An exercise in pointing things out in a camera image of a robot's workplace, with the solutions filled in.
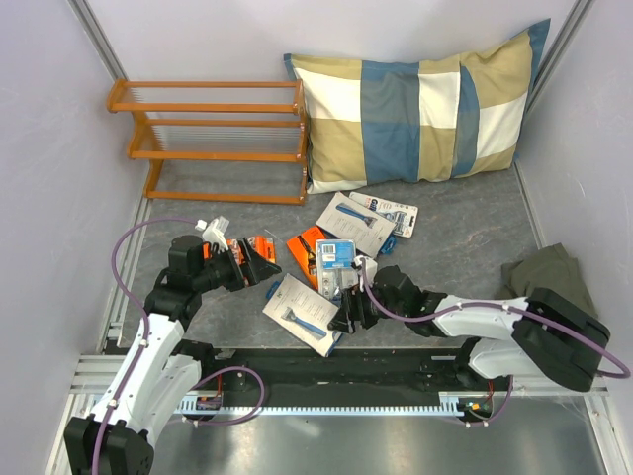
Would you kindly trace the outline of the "orange razor cartridge pack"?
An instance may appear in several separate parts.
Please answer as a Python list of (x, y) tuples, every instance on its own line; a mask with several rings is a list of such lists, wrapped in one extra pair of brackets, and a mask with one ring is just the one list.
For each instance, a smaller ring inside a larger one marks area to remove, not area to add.
[[(265, 236), (253, 236), (248, 237), (246, 240), (252, 249), (261, 255), (266, 261), (277, 263), (276, 250), (272, 238)], [(226, 241), (237, 241), (237, 239), (228, 238)], [(204, 241), (202, 255), (204, 260), (212, 258), (212, 245), (210, 243)]]

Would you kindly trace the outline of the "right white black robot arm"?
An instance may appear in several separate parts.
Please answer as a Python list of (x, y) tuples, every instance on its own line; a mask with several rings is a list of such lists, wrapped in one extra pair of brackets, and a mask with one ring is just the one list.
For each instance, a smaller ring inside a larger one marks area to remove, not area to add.
[(499, 377), (543, 375), (586, 392), (610, 339), (599, 320), (545, 288), (510, 300), (461, 299), (420, 289), (396, 265), (376, 273), (335, 270), (318, 285), (339, 308), (332, 331), (354, 333), (393, 319), (423, 337), (463, 337), (452, 373), (468, 390)]

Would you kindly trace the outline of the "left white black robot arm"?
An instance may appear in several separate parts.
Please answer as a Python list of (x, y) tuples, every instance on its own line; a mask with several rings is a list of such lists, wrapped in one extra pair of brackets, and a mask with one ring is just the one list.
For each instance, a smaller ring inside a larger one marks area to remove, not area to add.
[(84, 417), (71, 418), (63, 440), (74, 474), (147, 474), (156, 443), (192, 389), (217, 378), (209, 345), (186, 342), (186, 329), (205, 293), (230, 292), (280, 273), (242, 238), (241, 256), (224, 244), (197, 236), (177, 237), (146, 297), (136, 338), (112, 383)]

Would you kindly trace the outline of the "white box blue razor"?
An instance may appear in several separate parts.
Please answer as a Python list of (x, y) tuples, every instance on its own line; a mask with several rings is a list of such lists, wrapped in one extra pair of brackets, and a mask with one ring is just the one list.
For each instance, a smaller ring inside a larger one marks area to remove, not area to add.
[(287, 274), (269, 289), (263, 313), (322, 357), (329, 357), (342, 332), (328, 324), (338, 307), (303, 282)]
[(375, 258), (392, 234), (395, 224), (336, 192), (316, 220), (324, 232), (355, 243), (358, 252)]

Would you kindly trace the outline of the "clear blister razor pack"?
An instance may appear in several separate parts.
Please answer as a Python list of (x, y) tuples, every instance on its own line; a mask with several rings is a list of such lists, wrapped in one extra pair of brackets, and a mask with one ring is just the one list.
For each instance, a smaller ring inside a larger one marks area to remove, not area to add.
[(318, 292), (330, 302), (338, 302), (343, 291), (358, 283), (354, 269), (355, 243), (349, 239), (319, 239), (316, 242)]

